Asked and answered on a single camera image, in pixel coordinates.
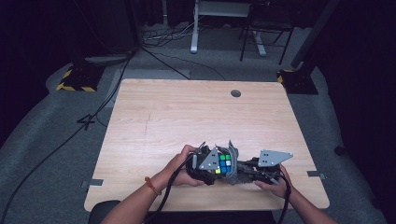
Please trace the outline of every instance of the wire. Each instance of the wire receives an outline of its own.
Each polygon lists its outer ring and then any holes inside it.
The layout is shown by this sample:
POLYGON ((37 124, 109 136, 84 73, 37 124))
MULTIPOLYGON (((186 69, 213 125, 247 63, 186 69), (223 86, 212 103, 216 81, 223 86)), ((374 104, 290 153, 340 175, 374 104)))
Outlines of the wire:
POLYGON ((283 174, 282 171, 280 171, 282 175, 280 176, 286 183, 286 194, 285 194, 285 203, 283 204, 283 210, 282 213, 280 214, 279 221, 277 222, 278 224, 283 222, 283 218, 286 215, 286 212, 288 211, 288 206, 289 206, 289 200, 290 200, 290 195, 291 195, 291 186, 288 181, 288 179, 285 177, 285 174, 283 174))
POLYGON ((176 68, 172 67, 171 65, 167 64, 166 62, 164 62, 163 60, 159 59, 157 56, 155 56, 153 53, 151 53, 150 51, 146 50, 143 47, 140 47, 143 51, 147 52, 149 55, 151 55, 152 57, 154 57, 155 59, 157 59, 158 61, 160 61, 161 63, 165 64, 167 67, 171 68, 172 70, 174 70, 175 72, 181 74, 184 78, 186 78, 187 80, 191 80, 189 77, 187 77, 186 75, 182 74, 181 72, 177 71, 176 68))
POLYGON ((143 223, 149 223, 152 219, 154 219, 156 216, 158 216, 158 215, 161 213, 161 211, 163 210, 163 206, 165 205, 166 200, 168 199, 168 196, 169 196, 169 193, 170 193, 170 191, 171 191, 173 182, 175 181, 175 179, 176 179, 178 173, 180 173, 180 171, 181 171, 181 169, 183 168, 183 166, 187 163, 187 161, 189 161, 189 160, 192 158, 192 156, 193 156, 193 154, 191 153, 191 154, 187 157, 187 159, 186 159, 185 161, 183 161, 183 163, 181 163, 181 165, 179 165, 179 166, 177 167, 177 169, 172 173, 171 177, 169 178, 168 185, 166 186, 166 192, 165 192, 165 194, 163 195, 163 200, 161 201, 160 206, 158 207, 157 211, 155 211, 151 216, 147 217, 147 218, 143 221, 143 223))
POLYGON ((96 120, 97 120, 100 124, 102 124, 102 126, 107 127, 107 125, 105 125, 104 123, 102 123, 101 120, 99 120, 98 114, 96 114, 96 120))
POLYGON ((201 65, 201 66, 203 66, 203 67, 212 69, 212 70, 215 71, 217 74, 219 74, 219 76, 221 76, 222 79, 225 81, 225 77, 224 77, 218 70, 214 69, 213 67, 210 67, 210 66, 207 66, 207 65, 204 65, 204 64, 201 64, 201 63, 196 63, 196 62, 192 62, 192 61, 189 61, 189 60, 181 59, 181 58, 178 58, 178 57, 165 55, 165 54, 162 54, 162 53, 156 53, 156 52, 151 52, 151 53, 152 53, 152 54, 159 54, 159 55, 162 55, 162 56, 168 57, 168 58, 178 59, 178 60, 181 60, 181 61, 187 62, 187 63, 195 63, 195 64, 201 65))
POLYGON ((146 43, 146 42, 145 42, 145 43, 143 43, 143 46, 146 47, 146 48, 163 47, 163 46, 165 46, 166 44, 168 44, 169 42, 171 42, 172 40, 179 40, 179 39, 185 37, 186 35, 192 35, 192 33, 188 33, 188 34, 185 34, 185 35, 183 35, 183 33, 184 33, 185 31, 187 31, 188 29, 190 29, 193 25, 194 25, 194 22, 192 22, 191 24, 189 24, 186 28, 184 28, 181 32, 179 32, 179 33, 176 34, 176 35, 175 35, 175 28, 174 28, 174 31, 173 31, 171 34, 167 34, 167 35, 166 35, 166 34, 165 34, 166 31, 168 31, 168 29, 166 29, 165 32, 163 32, 162 35, 155 35, 155 36, 150 36, 150 37, 147 37, 147 38, 143 37, 143 40, 144 40, 144 41, 150 40, 150 39, 158 39, 157 44, 149 44, 149 43, 146 43))
POLYGON ((53 154, 55 154, 57 151, 59 151, 59 149, 61 149, 64 145, 66 145, 66 143, 68 143, 76 134, 79 133, 79 131, 81 131, 94 117, 96 117, 96 115, 105 107, 105 105, 110 101, 110 99, 113 97, 114 93, 116 92, 116 89, 119 87, 120 82, 122 81, 122 77, 123 77, 123 73, 125 72, 125 68, 128 65, 129 61, 131 61, 131 59, 133 58, 135 54, 135 51, 133 51, 133 53, 131 54, 131 56, 129 57, 128 61, 124 64, 122 72, 120 74, 120 79, 117 82, 116 87, 114 88, 113 92, 102 102, 102 104, 99 106, 99 108, 96 110, 96 112, 92 115, 92 116, 88 116, 88 120, 82 124, 74 133, 72 133, 65 141, 63 141, 58 147, 56 147, 53 151, 51 151, 51 153, 46 156, 41 162, 39 162, 24 178, 23 180, 20 182, 20 184, 14 189, 14 191, 12 192, 11 196, 9 197, 6 207, 4 209, 2 218, 0 220, 0 224, 4 224, 5 220, 6 220, 6 215, 7 215, 7 211, 11 205, 11 202, 13 201, 15 195, 18 193, 18 191, 20 190, 21 186, 24 184, 24 182, 32 175, 32 173, 34 173, 48 158, 50 158, 53 154))

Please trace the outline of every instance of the chair leg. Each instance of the chair leg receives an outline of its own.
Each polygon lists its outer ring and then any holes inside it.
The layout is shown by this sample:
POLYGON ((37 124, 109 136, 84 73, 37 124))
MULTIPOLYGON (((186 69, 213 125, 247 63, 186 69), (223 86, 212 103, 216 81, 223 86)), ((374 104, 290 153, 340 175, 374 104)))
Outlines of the chair leg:
POLYGON ((276 41, 283 35, 283 31, 279 33, 279 35, 276 37, 276 39, 274 40, 274 44, 276 43, 276 41))
POLYGON ((245 27, 245 26, 244 26, 244 27, 242 27, 241 34, 239 34, 239 39, 242 37, 242 34, 244 33, 245 29, 246 29, 246 27, 245 27))
POLYGON ((289 36, 288 36, 288 40, 286 41, 285 48, 283 49, 282 56, 280 57, 279 65, 281 65, 281 64, 282 64, 283 57, 285 56, 286 49, 288 48, 288 45, 289 45, 289 41, 290 41, 291 35, 293 34, 293 30, 294 30, 294 27, 293 27, 293 28, 291 28, 291 30, 290 30, 290 33, 289 33, 289 36))
POLYGON ((239 61, 242 62, 242 59, 244 57, 244 52, 245 52, 245 45, 247 44, 247 39, 248 39, 248 28, 247 26, 246 32, 245 32, 245 37, 244 37, 244 45, 242 46, 242 52, 241 52, 241 57, 239 58, 239 61))

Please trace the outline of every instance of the chair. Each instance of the chair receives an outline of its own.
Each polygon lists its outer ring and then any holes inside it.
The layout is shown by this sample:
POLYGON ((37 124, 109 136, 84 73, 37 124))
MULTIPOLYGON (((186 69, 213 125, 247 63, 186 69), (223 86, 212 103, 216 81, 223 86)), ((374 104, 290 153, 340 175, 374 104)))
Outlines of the chair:
POLYGON ((263 44, 265 46, 282 47, 283 52, 280 57, 279 64, 282 64, 286 49, 288 48, 291 35, 293 34, 294 26, 292 20, 292 10, 287 0, 267 0, 255 1, 249 7, 247 15, 247 23, 242 29, 239 38, 245 32, 244 44, 242 47, 241 57, 239 61, 242 62, 245 52, 245 46, 248 39, 249 31, 277 33, 279 34, 273 44, 254 43, 256 45, 263 44), (289 32, 288 40, 285 45, 276 45, 276 41, 284 32, 289 32))

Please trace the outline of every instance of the table leg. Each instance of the table leg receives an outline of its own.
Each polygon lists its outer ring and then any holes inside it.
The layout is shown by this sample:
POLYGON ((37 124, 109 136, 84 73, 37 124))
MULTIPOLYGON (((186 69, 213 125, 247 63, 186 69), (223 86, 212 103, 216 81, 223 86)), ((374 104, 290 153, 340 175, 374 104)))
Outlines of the table leg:
POLYGON ((198 51, 198 14, 199 14, 199 0, 195 0, 194 8, 194 29, 192 31, 191 40, 191 53, 197 53, 198 51))
POLYGON ((252 31, 254 40, 257 44, 257 49, 259 50, 260 56, 264 57, 267 55, 264 45, 262 44, 262 38, 260 37, 261 32, 252 31))

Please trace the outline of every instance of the metal bracket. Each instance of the metal bracket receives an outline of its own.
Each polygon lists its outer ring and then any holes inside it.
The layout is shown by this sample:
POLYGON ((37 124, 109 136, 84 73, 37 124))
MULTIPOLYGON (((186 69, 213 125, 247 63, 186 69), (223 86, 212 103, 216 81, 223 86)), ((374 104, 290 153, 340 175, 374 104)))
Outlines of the metal bracket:
POLYGON ((200 170, 216 170, 219 167, 219 155, 218 148, 215 147, 210 153, 206 156, 204 161, 199 165, 198 169, 200 170))
POLYGON ((260 152, 259 167, 269 167, 280 164, 282 161, 288 160, 293 157, 292 153, 279 152, 263 149, 260 152))
POLYGON ((102 186, 103 181, 103 179, 91 179, 90 181, 83 180, 80 187, 82 189, 89 189, 90 186, 102 186))
POLYGON ((327 176, 321 174, 319 171, 307 171, 306 173, 308 174, 309 177, 318 176, 320 177, 320 179, 327 179, 327 176))

